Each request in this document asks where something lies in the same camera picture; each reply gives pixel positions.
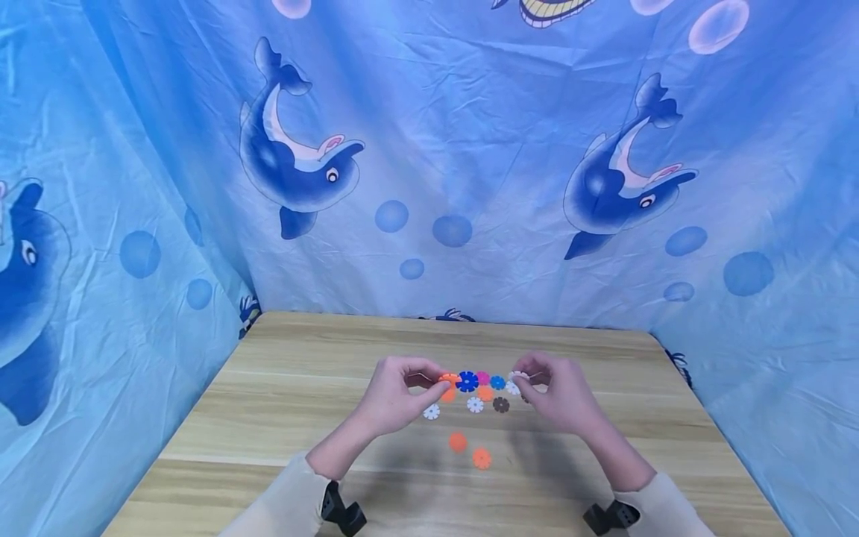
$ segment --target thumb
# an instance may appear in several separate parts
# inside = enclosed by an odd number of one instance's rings
[[[515,376],[513,377],[513,383],[519,388],[519,391],[522,392],[525,399],[527,399],[534,408],[537,408],[538,401],[540,401],[545,394],[538,392],[536,388],[531,386],[531,382],[525,377]]]
[[[427,391],[422,394],[415,395],[415,400],[420,404],[421,410],[427,408],[428,406],[437,403],[439,399],[442,398],[445,392],[450,389],[450,382],[441,381],[432,385],[432,387],[427,388]]]

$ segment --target hand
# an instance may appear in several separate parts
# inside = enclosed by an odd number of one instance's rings
[[[353,416],[374,436],[403,429],[450,389],[450,382],[438,381],[445,372],[426,358],[384,358],[376,364]],[[427,389],[411,394],[409,388],[415,386]]]
[[[515,376],[513,382],[534,410],[562,432],[584,438],[607,421],[578,363],[532,351],[516,362],[513,371],[531,377],[528,381]],[[548,388],[544,393],[534,389],[539,385]]]

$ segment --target dolphin eye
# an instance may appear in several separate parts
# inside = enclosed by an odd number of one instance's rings
[[[28,265],[35,265],[36,259],[39,257],[36,255],[36,248],[33,246],[33,243],[30,241],[21,241],[21,257],[24,258],[24,263]]]

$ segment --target white flower piece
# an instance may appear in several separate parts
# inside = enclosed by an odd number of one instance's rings
[[[423,416],[429,420],[438,419],[439,415],[441,415],[442,409],[439,408],[438,405],[432,405],[423,411]]]
[[[513,383],[513,381],[507,381],[507,386],[505,388],[507,389],[508,392],[510,392],[513,395],[521,395],[521,392],[519,391],[519,387],[516,386]]]
[[[477,397],[471,397],[468,401],[466,401],[466,406],[468,406],[468,410],[477,414],[483,411],[483,401],[478,399]]]

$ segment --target wood grain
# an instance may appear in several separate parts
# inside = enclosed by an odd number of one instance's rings
[[[540,349],[574,357],[606,413],[668,472],[721,537],[788,535],[718,429],[648,334],[269,313],[254,326],[105,533],[217,535],[360,400],[379,358],[431,357],[451,370],[506,375]],[[582,513],[611,492],[577,438],[510,411],[466,409],[464,394],[374,442],[344,481],[368,515],[364,537],[584,537]],[[448,447],[463,432],[469,449]],[[480,472],[472,449],[492,454]],[[321,535],[339,535],[324,528]]]

